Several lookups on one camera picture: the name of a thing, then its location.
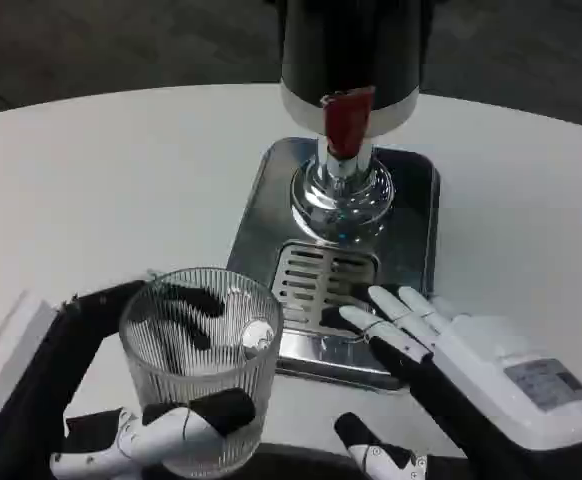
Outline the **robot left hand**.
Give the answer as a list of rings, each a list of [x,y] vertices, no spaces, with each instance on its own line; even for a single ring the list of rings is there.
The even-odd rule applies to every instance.
[[[173,456],[211,451],[254,420],[240,388],[140,414],[65,417],[101,342],[145,285],[133,279],[59,307],[19,295],[0,324],[0,479],[138,479]]]

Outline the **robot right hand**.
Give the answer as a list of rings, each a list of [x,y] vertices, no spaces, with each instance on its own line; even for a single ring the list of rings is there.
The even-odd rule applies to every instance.
[[[582,381],[506,318],[457,314],[408,286],[357,284],[323,326],[353,333],[460,449],[419,455],[354,413],[335,432],[370,479],[582,479]]]

